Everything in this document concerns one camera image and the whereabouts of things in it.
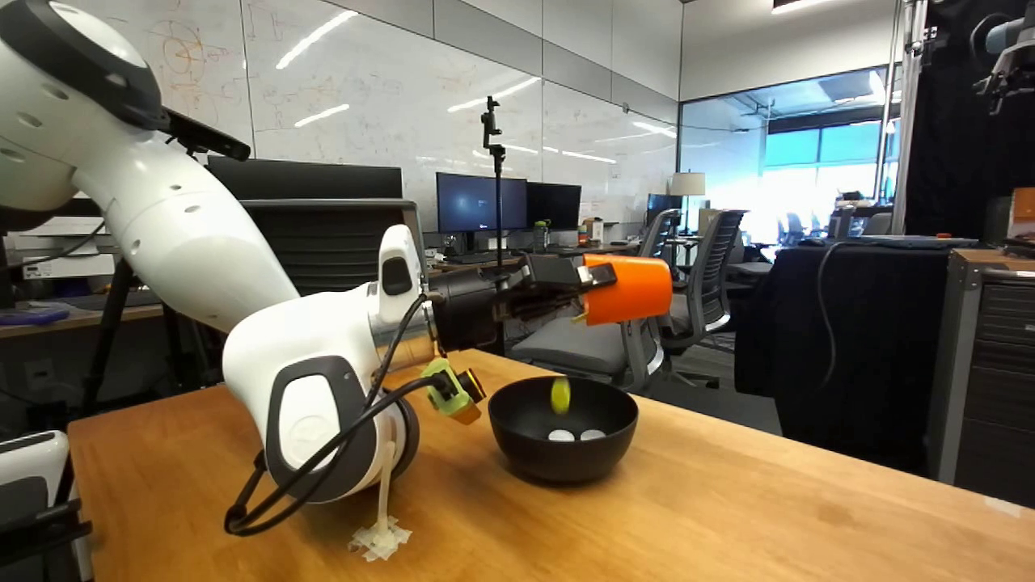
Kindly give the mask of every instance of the ceiling light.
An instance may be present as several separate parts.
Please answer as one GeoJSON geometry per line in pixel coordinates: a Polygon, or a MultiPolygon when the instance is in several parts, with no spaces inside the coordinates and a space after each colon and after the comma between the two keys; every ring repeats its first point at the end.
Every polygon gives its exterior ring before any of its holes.
{"type": "Polygon", "coordinates": [[[658,135],[675,139],[675,128],[668,128],[668,125],[658,125],[658,123],[634,123],[634,125],[642,128],[642,132],[658,132],[658,135]]]}
{"type": "Polygon", "coordinates": [[[523,156],[540,156],[537,150],[526,150],[526,145],[518,145],[518,141],[503,141],[503,150],[523,151],[523,156]]]}
{"type": "Polygon", "coordinates": [[[307,48],[314,48],[324,36],[330,36],[336,27],[350,21],[355,12],[336,12],[333,20],[321,21],[314,33],[300,36],[277,61],[277,70],[288,68],[293,57],[300,57],[307,48]]]}
{"type": "Polygon", "coordinates": [[[617,164],[614,159],[587,156],[587,151],[572,151],[572,150],[563,150],[559,156],[565,156],[565,159],[585,159],[585,160],[598,160],[598,164],[617,164]]]}
{"type": "Polygon", "coordinates": [[[773,17],[777,12],[798,12],[798,8],[808,8],[808,6],[819,6],[826,0],[773,0],[773,17]]]}
{"type": "Polygon", "coordinates": [[[314,115],[300,115],[293,125],[311,125],[311,123],[316,123],[316,120],[327,120],[327,115],[336,115],[336,114],[346,114],[346,110],[350,110],[350,103],[336,103],[336,105],[321,110],[321,114],[314,114],[314,115]]]}
{"type": "MultiPolygon", "coordinates": [[[[491,97],[496,97],[496,100],[513,97],[513,95],[534,87],[537,80],[540,80],[540,76],[523,76],[521,85],[503,87],[503,89],[499,89],[499,95],[491,95],[491,97]]],[[[461,103],[453,103],[449,114],[457,114],[457,110],[474,110],[474,105],[482,105],[482,103],[484,103],[484,97],[479,97],[479,100],[461,100],[461,103]]]]}

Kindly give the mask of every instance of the desk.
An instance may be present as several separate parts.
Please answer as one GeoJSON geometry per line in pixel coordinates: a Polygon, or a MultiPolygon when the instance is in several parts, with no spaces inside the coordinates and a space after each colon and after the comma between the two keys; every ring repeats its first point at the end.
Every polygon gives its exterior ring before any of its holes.
{"type": "MultiPolygon", "coordinates": [[[[20,323],[20,326],[0,326],[0,338],[20,338],[20,335],[38,335],[38,333],[69,333],[69,329],[86,329],[86,326],[99,326],[104,310],[76,310],[58,302],[44,302],[54,307],[66,307],[69,317],[54,321],[54,323],[20,323]]],[[[122,310],[122,323],[130,321],[157,321],[161,317],[161,304],[146,304],[146,307],[126,307],[122,310]]]]}
{"type": "MultiPolygon", "coordinates": [[[[457,352],[496,391],[540,376],[457,352]]],[[[376,499],[307,506],[265,538],[219,531],[255,433],[223,389],[71,424],[98,582],[184,579],[1031,579],[1035,513],[793,440],[639,400],[610,479],[540,489],[502,468],[488,416],[413,397],[425,443],[392,513],[392,561],[346,543],[376,499]]]]}

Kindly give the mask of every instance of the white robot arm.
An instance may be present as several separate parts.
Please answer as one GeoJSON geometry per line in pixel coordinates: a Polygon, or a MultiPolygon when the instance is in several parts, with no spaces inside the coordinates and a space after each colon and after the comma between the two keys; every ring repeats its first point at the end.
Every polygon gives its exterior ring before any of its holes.
{"type": "MultiPolygon", "coordinates": [[[[236,196],[172,145],[190,145],[173,128],[180,115],[161,105],[156,73],[115,30],[69,2],[0,2],[0,76],[0,211],[51,212],[86,191],[134,270],[177,312],[231,333],[223,381],[253,414],[255,465],[274,475],[277,496],[333,500],[408,465],[416,424],[401,395],[412,389],[429,385],[437,406],[458,416],[479,400],[479,381],[453,371],[429,344],[412,228],[386,232],[378,281],[299,297],[236,196]],[[419,385],[386,395],[386,371],[412,362],[429,362],[419,385]]],[[[634,294],[637,312],[620,317],[664,312],[668,276],[658,264],[648,281],[637,270],[628,294],[607,289],[598,297],[620,304],[634,294]]],[[[614,284],[614,270],[569,263],[530,263],[521,281],[530,276],[540,276],[530,290],[552,297],[614,284]]],[[[461,294],[499,290],[479,281],[461,294]]],[[[263,531],[248,521],[274,499],[248,517],[241,500],[232,504],[226,531],[263,531]]]]}

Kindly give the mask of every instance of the black cabinet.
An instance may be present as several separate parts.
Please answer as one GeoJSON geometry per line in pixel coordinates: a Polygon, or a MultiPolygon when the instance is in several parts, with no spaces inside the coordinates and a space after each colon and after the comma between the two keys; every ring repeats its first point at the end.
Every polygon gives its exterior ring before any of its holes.
{"type": "Polygon", "coordinates": [[[1035,263],[951,254],[930,400],[937,479],[1035,500],[1035,263]]]}
{"type": "Polygon", "coordinates": [[[793,440],[928,475],[951,248],[937,239],[784,248],[737,329],[737,391],[777,397],[793,440]]]}

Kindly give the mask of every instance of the floor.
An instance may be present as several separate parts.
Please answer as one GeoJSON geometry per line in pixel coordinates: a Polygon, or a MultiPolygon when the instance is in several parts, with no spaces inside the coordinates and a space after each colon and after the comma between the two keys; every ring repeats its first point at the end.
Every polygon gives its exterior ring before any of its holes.
{"type": "Polygon", "coordinates": [[[693,345],[687,348],[672,369],[675,371],[695,371],[695,376],[716,376],[718,389],[675,389],[668,397],[675,406],[687,410],[700,410],[708,416],[722,416],[732,424],[745,424],[745,426],[756,426],[766,433],[778,433],[778,416],[777,416],[777,404],[773,397],[756,397],[756,395],[741,395],[735,389],[735,335],[732,333],[718,333],[716,335],[718,345],[724,348],[713,348],[713,345],[693,345]]]}

